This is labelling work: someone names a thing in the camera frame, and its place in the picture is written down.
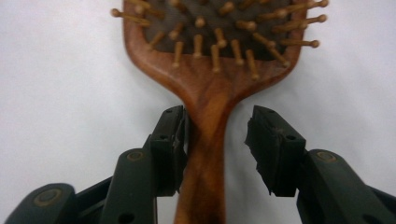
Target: wooden hairbrush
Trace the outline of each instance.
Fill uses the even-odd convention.
[[[191,118],[175,223],[225,223],[223,140],[233,107],[282,80],[298,61],[307,10],[327,0],[125,0],[134,64],[175,93]]]

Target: brush head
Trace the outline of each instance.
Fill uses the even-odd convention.
[[[136,29],[141,34],[139,45],[155,49],[151,55],[173,54],[174,68],[183,61],[191,66],[187,55],[192,55],[211,58],[211,72],[219,73],[221,61],[228,58],[259,80],[264,76],[260,62],[289,69],[297,63],[301,46],[318,47],[317,40],[304,41],[303,33],[310,23],[327,17],[307,19],[306,11],[328,4],[328,0],[125,0],[124,12],[113,9],[112,14],[125,19],[125,31]],[[127,42],[130,36],[125,33]]]

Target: screw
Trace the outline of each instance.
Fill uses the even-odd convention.
[[[317,156],[326,162],[335,162],[337,161],[337,158],[334,157],[332,153],[326,152],[326,151],[320,151],[317,153]]]
[[[144,158],[144,155],[141,151],[133,151],[128,154],[127,158],[130,161],[140,161]]]
[[[56,203],[62,196],[61,189],[47,189],[35,196],[34,203],[37,206],[44,207]]]

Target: wooden bristle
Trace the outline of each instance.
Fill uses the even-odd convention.
[[[288,15],[288,11],[286,9],[278,9],[271,13],[261,14],[256,17],[256,22],[269,21],[274,19],[283,19]]]
[[[257,29],[257,24],[254,21],[237,21],[235,26],[239,29],[248,30],[250,32]]]
[[[247,65],[248,68],[250,69],[251,78],[253,80],[259,79],[259,72],[257,71],[256,63],[254,62],[253,50],[248,49],[246,51],[246,55],[247,55]]]
[[[308,27],[308,22],[306,21],[294,21],[294,22],[288,22],[283,25],[278,25],[274,26],[272,29],[272,32],[275,34],[279,33],[286,33],[292,30],[303,30]]]
[[[218,40],[218,46],[220,49],[224,49],[227,46],[227,40],[224,38],[224,33],[221,28],[215,29],[215,36]]]
[[[295,12],[295,11],[298,11],[298,10],[303,10],[303,9],[312,8],[312,7],[314,7],[314,5],[315,5],[315,2],[312,1],[312,0],[309,0],[309,1],[306,2],[306,3],[300,3],[300,4],[295,4],[295,5],[287,6],[287,7],[285,7],[285,9],[286,9],[289,13],[291,13],[291,12]]]
[[[145,8],[142,6],[134,6],[134,12],[136,12],[137,15],[143,16],[145,14]]]
[[[235,63],[238,65],[243,65],[244,60],[242,59],[241,46],[239,45],[239,40],[237,39],[232,40],[231,47],[233,48],[233,56],[235,57]]]
[[[124,12],[120,12],[116,8],[111,9],[111,15],[113,15],[114,17],[123,17],[124,19],[129,20],[129,21],[134,21],[143,27],[149,27],[149,25],[150,25],[150,21],[148,21],[146,19],[138,18],[133,15],[126,14]]]
[[[314,17],[314,18],[309,18],[306,19],[304,21],[306,21],[307,23],[314,23],[314,22],[325,22],[327,20],[327,16],[326,15],[320,15],[318,17]]]
[[[212,71],[217,73],[220,71],[219,46],[212,45],[212,47],[210,47],[210,51],[212,53]]]
[[[260,43],[264,44],[264,46],[267,49],[273,49],[276,46],[276,42],[270,41],[267,38],[265,38],[263,35],[260,35],[259,33],[254,33],[253,38]]]
[[[329,5],[329,0],[322,0],[320,2],[315,2],[310,8],[314,7],[326,7]]]
[[[198,16],[198,17],[195,19],[195,27],[197,27],[197,28],[202,28],[202,27],[205,26],[205,24],[206,24],[206,22],[205,22],[204,17]]]
[[[154,47],[165,37],[165,33],[160,31],[154,38],[148,43],[148,49],[154,49]]]
[[[284,67],[289,67],[290,62],[288,62],[277,50],[276,48],[271,48],[268,49],[270,53],[276,58],[280,63],[282,63],[282,66]]]
[[[279,44],[283,46],[310,46],[315,49],[319,47],[320,43],[318,40],[305,41],[305,40],[295,40],[295,39],[282,39],[279,40]]]
[[[169,38],[172,40],[176,40],[177,37],[180,35],[180,32],[183,30],[184,24],[179,22],[176,27],[169,33]]]
[[[219,9],[219,15],[220,16],[225,16],[228,13],[232,12],[235,9],[235,6],[233,5],[233,2],[226,2],[220,9]]]
[[[180,66],[180,58],[181,58],[181,53],[183,52],[183,46],[184,43],[181,41],[177,41],[175,44],[175,59],[172,64],[175,68]]]
[[[202,35],[195,35],[194,36],[194,58],[201,58],[202,57],[202,44],[204,42],[204,37]]]

